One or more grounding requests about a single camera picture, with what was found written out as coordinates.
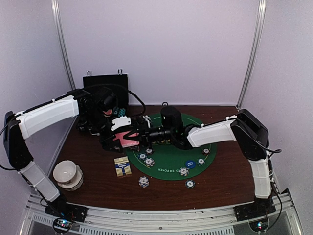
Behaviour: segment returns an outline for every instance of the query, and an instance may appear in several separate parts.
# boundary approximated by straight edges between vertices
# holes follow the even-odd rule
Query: black panel
[[[128,76],[127,74],[122,75],[100,75],[100,76],[86,76],[83,77],[84,82],[84,88],[92,85],[98,85],[98,84],[117,84],[125,87],[128,90]],[[128,92],[123,90],[120,87],[116,86],[107,86],[110,88],[118,97],[118,106],[120,108],[127,109],[129,98],[128,98]],[[93,88],[87,88],[86,90],[92,94],[96,93],[100,87],[93,87]]]
[[[272,199],[255,198],[255,202],[234,208],[237,221],[251,220],[276,212]]]
[[[68,221],[72,221],[72,215],[73,215],[73,221],[84,222],[86,215],[87,215],[87,210],[88,210],[87,207],[67,203],[66,211],[71,212],[71,214],[65,215],[64,219]],[[53,215],[55,217],[59,217],[56,211],[53,210],[51,207],[46,207],[45,213]]]

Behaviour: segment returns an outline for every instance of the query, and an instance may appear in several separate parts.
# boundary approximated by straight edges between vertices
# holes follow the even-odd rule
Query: green circular mat
[[[185,126],[188,124],[200,125],[202,123],[199,119],[191,115],[181,115]],[[160,114],[149,115],[149,117],[152,120],[153,126],[161,126]],[[210,154],[208,156],[202,154],[204,148],[210,149]],[[184,180],[201,174],[213,163],[217,152],[217,144],[213,143],[191,150],[181,150],[165,142],[160,144],[153,143],[153,149],[155,150],[154,153],[147,155],[149,158],[154,159],[155,164],[153,167],[146,166],[144,161],[137,158],[137,155],[139,153],[144,153],[144,151],[137,152],[127,150],[126,153],[132,164],[144,174],[160,180]],[[195,168],[189,169],[188,176],[181,176],[179,174],[180,168],[185,167],[185,162],[187,160],[193,160],[196,163],[198,158],[205,159],[205,164],[203,166],[198,166],[196,164]]]

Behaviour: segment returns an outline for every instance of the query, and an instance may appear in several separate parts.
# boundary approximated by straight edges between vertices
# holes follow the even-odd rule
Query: brown wooden surface
[[[177,106],[204,123],[224,119],[236,113],[235,107]],[[158,113],[160,106],[147,106],[147,114]],[[131,107],[131,112],[140,107]],[[237,142],[218,143],[213,164],[193,178],[196,186],[185,181],[163,181],[149,176],[147,188],[138,185],[145,174],[131,164],[132,175],[118,178],[114,158],[123,154],[104,151],[97,136],[71,130],[57,163],[72,160],[84,172],[84,184],[74,192],[63,191],[69,202],[88,206],[125,210],[183,210],[233,205],[253,200],[254,184],[250,165]]]

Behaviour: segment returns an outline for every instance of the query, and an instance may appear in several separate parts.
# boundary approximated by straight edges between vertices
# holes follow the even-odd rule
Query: blue poker chip
[[[187,161],[185,162],[185,166],[186,166],[188,169],[193,169],[193,168],[195,168],[196,163],[195,163],[195,161],[193,161],[193,160],[187,160]]]
[[[137,158],[139,160],[143,160],[144,161],[147,158],[147,155],[144,154],[144,153],[139,153],[139,154],[137,154]]]

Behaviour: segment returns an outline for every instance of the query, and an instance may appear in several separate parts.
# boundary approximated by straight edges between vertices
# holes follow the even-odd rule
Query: gray wall
[[[269,129],[279,188],[288,187],[306,234],[313,221],[313,1],[269,0],[244,108]]]
[[[129,74],[147,104],[236,104],[258,0],[60,1],[78,87],[93,75]]]
[[[54,26],[51,1],[3,0],[0,4],[0,125],[7,111],[21,111],[69,90]],[[47,173],[69,121],[58,123],[27,141]],[[0,163],[9,167],[0,140]],[[0,233],[17,233],[30,194],[15,172],[0,169]]]

